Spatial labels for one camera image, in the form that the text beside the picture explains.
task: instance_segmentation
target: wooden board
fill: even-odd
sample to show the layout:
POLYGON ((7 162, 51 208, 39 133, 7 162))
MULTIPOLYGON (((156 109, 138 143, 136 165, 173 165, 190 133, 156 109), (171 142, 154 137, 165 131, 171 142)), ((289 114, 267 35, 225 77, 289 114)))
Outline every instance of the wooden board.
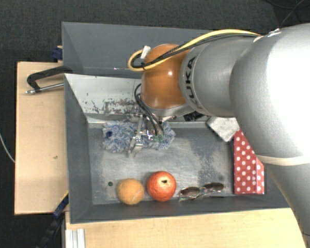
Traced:
MULTIPOLYGON (((60 63, 17 66, 15 214, 53 212, 68 189, 63 87, 27 95, 29 74, 60 63)), ((40 86, 63 76, 39 80, 40 86)))
POLYGON ((87 248, 304 248, 289 208, 131 221, 70 224, 85 229, 87 248))

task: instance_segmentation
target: sunglasses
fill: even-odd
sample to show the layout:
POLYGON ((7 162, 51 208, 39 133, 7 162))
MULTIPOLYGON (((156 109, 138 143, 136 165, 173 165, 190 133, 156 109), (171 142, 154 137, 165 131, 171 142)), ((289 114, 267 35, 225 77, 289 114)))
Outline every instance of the sunglasses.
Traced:
POLYGON ((212 193, 220 193, 225 189, 225 185, 218 182, 205 184, 203 187, 187 187, 179 191, 179 200, 194 200, 198 197, 207 197, 212 193))

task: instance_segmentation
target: blue rag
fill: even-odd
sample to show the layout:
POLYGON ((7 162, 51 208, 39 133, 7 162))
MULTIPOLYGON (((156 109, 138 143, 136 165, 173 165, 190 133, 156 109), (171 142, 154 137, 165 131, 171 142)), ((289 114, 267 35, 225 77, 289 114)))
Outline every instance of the blue rag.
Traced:
MULTIPOLYGON (((144 148, 153 148, 157 150, 167 149, 171 142, 175 139, 176 133, 170 128, 167 121, 163 123, 164 137, 161 142, 151 141, 147 138, 143 139, 144 148)), ((128 150, 132 137, 137 130, 137 123, 129 121, 108 121, 102 129, 105 141, 102 143, 103 149, 110 152, 123 152, 128 150)))

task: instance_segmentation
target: dark carpet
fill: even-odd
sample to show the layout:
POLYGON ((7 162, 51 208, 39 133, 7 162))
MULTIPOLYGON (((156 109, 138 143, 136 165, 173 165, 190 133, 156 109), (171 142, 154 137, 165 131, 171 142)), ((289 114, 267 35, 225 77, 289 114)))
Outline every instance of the dark carpet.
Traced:
MULTIPOLYGON (((271 1, 280 7, 264 0, 0 0, 0 131, 9 151, 14 155, 15 63, 54 61, 51 51, 61 44, 61 21, 262 34, 310 22, 310 0, 271 1), (300 1, 299 10, 292 12, 300 1)), ((14 216, 13 200, 14 164, 0 143, 0 247, 34 247, 52 218, 14 216)), ((60 247, 60 236, 52 247, 60 247)))

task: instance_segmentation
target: polka dot cloth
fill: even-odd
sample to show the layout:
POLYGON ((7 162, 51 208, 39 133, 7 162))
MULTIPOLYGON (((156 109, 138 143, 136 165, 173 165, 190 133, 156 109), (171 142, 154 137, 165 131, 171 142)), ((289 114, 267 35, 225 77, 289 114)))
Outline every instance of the polka dot cloth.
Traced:
POLYGON ((239 130, 234 134, 234 193, 264 194, 264 167, 239 130))

